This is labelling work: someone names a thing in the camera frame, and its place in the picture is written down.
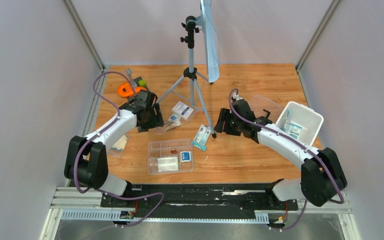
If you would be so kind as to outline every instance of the metal bracket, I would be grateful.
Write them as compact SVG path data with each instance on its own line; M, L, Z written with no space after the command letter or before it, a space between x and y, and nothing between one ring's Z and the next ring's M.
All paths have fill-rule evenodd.
M65 209L62 213L61 220L90 220L90 221L119 221L119 222L136 222L139 217L133 219L120 218L120 210L113 209ZM255 212L255 219L203 219L203 218L157 218L149 217L144 222L161 222L161 223L235 223L235 224L269 224L269 214L263 212Z
M88 210L108 210L101 207L102 193L95 190L81 194L75 187L57 187L53 200L50 204L51 209L88 209ZM132 212L133 207L113 207L112 210Z
M197 17L195 17L196 20L189 20L186 22L186 24L188 24L189 22L195 22L195 24L197 26L203 26L204 25L204 22L203 22L203 16L202 15L199 15Z
M60 225L62 209L49 209L40 234L40 240L54 240Z
M353 214L338 214L345 240L361 240Z

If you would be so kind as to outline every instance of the plastic compartment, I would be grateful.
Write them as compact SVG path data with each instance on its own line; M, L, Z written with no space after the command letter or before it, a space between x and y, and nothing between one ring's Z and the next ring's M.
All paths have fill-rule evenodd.
M273 123L278 120L279 116L281 115L284 109L282 105L272 101L270 98L261 95L252 96L251 100L248 103L249 107L254 112L256 118L261 116L267 116L267 112L263 110L269 111L270 115L268 116L268 119L271 120Z
M190 161L182 161L180 152L190 152ZM194 151L191 140L152 141L148 143L146 170L149 175L174 174L192 172L195 168ZM177 157L178 170L159 171L158 159L165 157Z
M276 126L282 129L287 121L287 112L289 111L290 120L296 122L306 129L300 134L300 142L312 146L322 127L324 118L308 106L294 101L287 103L280 117L276 121Z

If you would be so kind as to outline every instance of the white box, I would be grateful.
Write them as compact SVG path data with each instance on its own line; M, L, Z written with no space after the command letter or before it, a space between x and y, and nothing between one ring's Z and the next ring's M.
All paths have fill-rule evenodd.
M276 126L278 128L282 129L284 127L287 121L288 112L291 121L305 128L305 130L300 133L302 135L300 135L299 141L312 146L322 127L324 121L323 116L308 106L290 101L276 121Z
M178 101L177 104L171 109L171 112L180 116L184 120L188 120L194 112L194 109L183 102Z

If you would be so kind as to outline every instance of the cable clip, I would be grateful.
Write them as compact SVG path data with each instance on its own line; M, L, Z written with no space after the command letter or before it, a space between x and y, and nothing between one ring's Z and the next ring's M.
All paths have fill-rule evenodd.
M304 149L304 153L306 154L309 151L310 146L309 145L305 145L305 146L306 148Z

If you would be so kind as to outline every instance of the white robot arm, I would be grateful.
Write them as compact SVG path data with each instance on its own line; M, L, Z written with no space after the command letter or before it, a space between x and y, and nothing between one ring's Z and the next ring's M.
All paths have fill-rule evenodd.
M320 150L298 140L290 141L285 138L286 133L268 119L269 111L264 110L267 112L266 116L256 117L243 98L234 95L232 100L231 107L240 117L233 114L230 109L222 108L214 130L235 136L243 134L244 137L273 149L301 170L301 178L279 179L266 189L266 192L273 194L276 200L283 202L307 199L313 205L321 207L337 194L327 171L332 175L339 190L343 190L347 186L341 164L332 149L327 147ZM327 169L324 169L315 156L310 153L314 153L321 159Z
M129 191L130 182L109 173L107 152L135 127L139 132L146 132L164 125L160 105L155 103L156 98L154 93L141 90L135 98L119 107L120 114L115 114L99 129L84 137L74 136L68 146L64 176L74 179L74 166L78 161L77 179L81 184L116 196L123 196ZM81 147L88 141L82 152L83 157L76 159Z

